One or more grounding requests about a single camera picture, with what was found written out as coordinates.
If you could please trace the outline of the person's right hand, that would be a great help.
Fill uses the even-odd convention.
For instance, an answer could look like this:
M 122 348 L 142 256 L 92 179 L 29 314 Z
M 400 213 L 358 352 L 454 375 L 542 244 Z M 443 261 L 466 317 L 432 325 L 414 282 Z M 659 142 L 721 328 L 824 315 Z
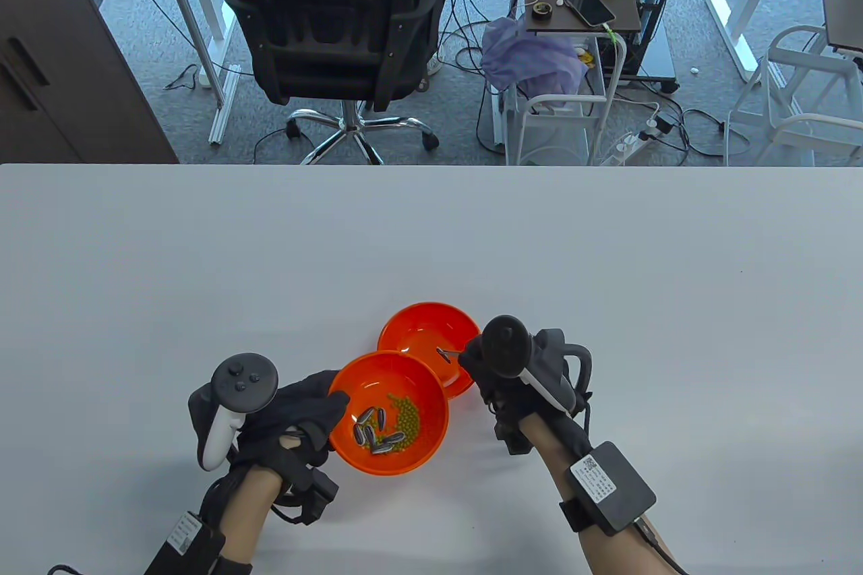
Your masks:
M 520 422 L 532 414 L 539 415 L 542 422 L 551 430 L 552 437 L 580 459 L 592 451 L 589 439 L 591 423 L 591 399 L 589 391 L 593 368 L 591 352 L 579 344 L 567 344 L 574 351 L 580 363 L 578 377 L 571 379 L 569 363 L 563 360 L 560 375 L 570 384 L 574 392 L 574 405 L 561 411 L 553 406 L 536 387 L 524 383 L 519 377 L 502 377 L 493 371 L 484 359 L 481 339 L 476 337 L 469 342 L 465 351 L 458 357 L 458 363 L 479 388 L 481 398 L 489 411 L 494 414 L 494 435 L 502 440 L 511 455 L 530 454 L 537 442 L 528 440 L 527 433 L 520 430 Z

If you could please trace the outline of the person's left hand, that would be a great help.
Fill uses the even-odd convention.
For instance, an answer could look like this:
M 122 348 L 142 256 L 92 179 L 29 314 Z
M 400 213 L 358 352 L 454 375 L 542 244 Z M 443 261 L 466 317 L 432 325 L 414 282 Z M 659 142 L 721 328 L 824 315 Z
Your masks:
M 297 454 L 302 461 L 314 467 L 326 463 L 334 449 L 330 436 L 349 404 L 348 394 L 330 390 L 336 375 L 325 369 L 278 389 L 262 411 L 246 416 L 235 434 L 237 449 L 227 458 L 240 455 L 241 463 L 256 463 L 265 442 L 289 435 L 300 439 Z

